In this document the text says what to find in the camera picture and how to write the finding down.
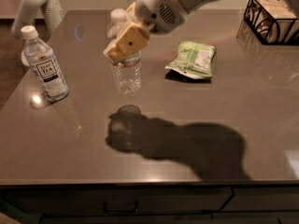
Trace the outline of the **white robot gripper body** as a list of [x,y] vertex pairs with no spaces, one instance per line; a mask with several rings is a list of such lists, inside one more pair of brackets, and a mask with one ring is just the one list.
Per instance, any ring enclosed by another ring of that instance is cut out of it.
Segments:
[[153,24],[153,32],[166,34],[188,19],[188,12],[179,0],[135,0],[135,16]]

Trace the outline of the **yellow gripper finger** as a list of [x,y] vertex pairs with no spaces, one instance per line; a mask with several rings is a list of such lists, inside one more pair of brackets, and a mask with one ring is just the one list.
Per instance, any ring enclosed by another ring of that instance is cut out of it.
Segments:
[[127,9],[126,9],[126,12],[134,17],[135,16],[135,3],[132,3]]
[[129,22],[108,43],[103,54],[113,62],[120,62],[138,53],[149,42],[150,33],[148,29],[142,24]]

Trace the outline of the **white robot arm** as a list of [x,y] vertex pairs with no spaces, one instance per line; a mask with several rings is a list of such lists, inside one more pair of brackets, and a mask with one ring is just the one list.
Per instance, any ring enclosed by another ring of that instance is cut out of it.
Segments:
[[104,55],[122,61],[149,44],[151,34],[168,34],[186,22],[197,8],[217,0],[135,0],[121,10],[125,21],[114,24]]

